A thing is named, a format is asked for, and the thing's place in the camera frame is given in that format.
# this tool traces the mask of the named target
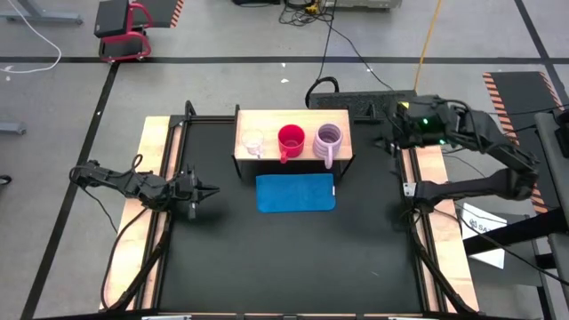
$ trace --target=wooden shelf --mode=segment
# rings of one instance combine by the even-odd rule
[[[334,160],[352,158],[352,139],[349,131],[347,110],[239,110],[237,113],[235,158],[236,160],[280,160],[278,131],[287,124],[296,124],[305,133],[304,149],[293,160],[323,160],[312,152],[312,143],[318,128],[323,124],[336,124],[343,133],[340,151]],[[259,130],[263,133],[263,154],[260,159],[249,154],[241,143],[246,130]]]

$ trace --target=white cable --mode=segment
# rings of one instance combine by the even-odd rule
[[[12,6],[12,8],[14,8],[14,10],[21,16],[22,19],[24,19],[24,22],[26,22],[26,24],[28,25],[28,27],[30,29],[32,29],[32,31],[34,31],[34,33],[36,33],[36,35],[38,35],[39,37],[41,37],[42,39],[45,40],[46,43],[50,44],[53,48],[55,48],[55,50],[57,50],[58,52],[58,56],[57,56],[57,60],[55,62],[53,62],[53,64],[50,67],[47,68],[38,68],[38,69],[33,69],[33,70],[24,70],[24,71],[11,71],[8,68],[6,69],[2,69],[0,68],[0,71],[6,72],[6,73],[10,73],[10,74],[28,74],[28,73],[34,73],[34,72],[38,72],[38,71],[47,71],[47,70],[51,70],[53,69],[55,66],[57,66],[57,64],[60,62],[61,60],[61,50],[60,48],[53,44],[53,42],[49,41],[45,36],[40,35],[39,32],[37,32],[34,27],[32,27],[29,22],[26,20],[26,18],[24,17],[23,14],[21,14],[20,10],[18,10],[18,8],[16,8],[16,6],[14,5],[14,3],[12,2],[12,0],[8,0],[8,3]]]

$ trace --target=black stand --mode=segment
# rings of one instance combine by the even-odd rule
[[[566,232],[567,221],[563,209],[556,208],[547,213],[516,222],[503,228],[497,228],[484,233],[497,243],[507,246],[524,241],[534,240],[543,236],[549,236],[556,232]],[[487,252],[497,247],[481,236],[473,236],[464,240],[464,250],[467,255]]]

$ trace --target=chair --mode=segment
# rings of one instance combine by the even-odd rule
[[[134,26],[134,10],[141,10],[147,23]],[[145,28],[152,27],[152,17],[142,4],[128,0],[108,0],[99,3],[94,35],[100,39],[99,56],[106,62],[141,60],[150,55],[150,43]]]

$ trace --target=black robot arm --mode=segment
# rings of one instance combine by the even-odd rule
[[[458,100],[438,96],[420,96],[400,102],[384,131],[386,142],[400,147],[426,147],[449,143],[488,154],[506,168],[490,177],[436,184],[431,181],[405,183],[404,192],[417,207],[432,212],[444,199],[496,195],[504,199],[524,200],[531,196],[537,180],[538,161],[522,151],[498,129],[485,112],[472,110]]]
[[[220,191],[215,186],[204,185],[189,167],[166,181],[153,172],[136,172],[142,155],[132,160],[131,170],[114,172],[99,166],[96,160],[78,165],[69,172],[69,178],[80,188],[107,187],[120,192],[126,198],[139,199],[142,206],[153,211],[173,212],[192,220],[199,203]]]

